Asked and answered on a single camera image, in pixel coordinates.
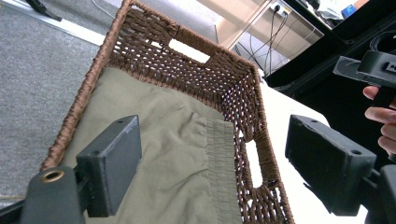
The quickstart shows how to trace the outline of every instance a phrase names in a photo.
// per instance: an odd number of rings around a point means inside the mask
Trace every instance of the white table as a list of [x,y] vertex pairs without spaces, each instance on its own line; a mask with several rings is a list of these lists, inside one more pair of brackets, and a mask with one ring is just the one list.
[[[337,217],[330,215],[323,203],[303,185],[304,180],[285,157],[285,146],[291,114],[306,116],[329,125],[326,118],[319,112],[294,101],[265,84],[261,85],[268,132],[276,154],[282,181],[288,194],[291,212],[296,223],[364,223],[367,210],[363,206],[361,206],[357,217]],[[257,153],[255,153],[255,148],[252,147],[255,147],[254,142],[247,144],[247,155],[250,161],[253,185],[254,187],[259,187],[262,182],[259,159]]]

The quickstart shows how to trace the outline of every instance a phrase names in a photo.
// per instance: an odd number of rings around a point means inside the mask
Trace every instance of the wicker basket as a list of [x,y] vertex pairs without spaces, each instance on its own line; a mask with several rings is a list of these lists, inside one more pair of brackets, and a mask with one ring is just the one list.
[[[168,47],[176,39],[210,56],[199,63]],[[160,48],[151,45],[160,44]],[[124,0],[78,91],[42,170],[57,166],[105,66],[138,73],[141,81],[184,92],[234,124],[237,200],[246,223],[293,223],[266,128],[255,65],[134,1]],[[262,185],[253,188],[246,143],[254,140]]]

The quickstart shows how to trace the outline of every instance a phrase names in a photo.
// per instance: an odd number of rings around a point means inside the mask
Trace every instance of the human hand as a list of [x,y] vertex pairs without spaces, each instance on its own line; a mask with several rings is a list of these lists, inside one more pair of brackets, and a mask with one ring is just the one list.
[[[369,86],[363,89],[363,94],[373,100],[378,90],[378,87]],[[396,99],[393,100],[390,107],[396,108]],[[384,124],[381,128],[382,136],[378,139],[378,144],[389,154],[396,154],[396,111],[383,107],[369,107],[364,116],[367,119]]]

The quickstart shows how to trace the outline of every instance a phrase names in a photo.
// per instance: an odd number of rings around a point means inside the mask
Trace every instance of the green fabric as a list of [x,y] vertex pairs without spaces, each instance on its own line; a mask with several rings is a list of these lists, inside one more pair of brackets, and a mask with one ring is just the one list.
[[106,68],[63,165],[112,121],[138,115],[143,156],[114,217],[87,223],[240,223],[233,165],[233,125],[178,91]]

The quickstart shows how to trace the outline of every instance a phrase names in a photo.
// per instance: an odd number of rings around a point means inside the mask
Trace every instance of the blue object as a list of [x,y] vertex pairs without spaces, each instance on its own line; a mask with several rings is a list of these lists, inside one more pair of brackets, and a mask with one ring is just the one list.
[[341,11],[341,14],[343,14],[344,19],[346,19],[354,12],[356,12],[356,8],[353,5],[349,5],[344,10]]

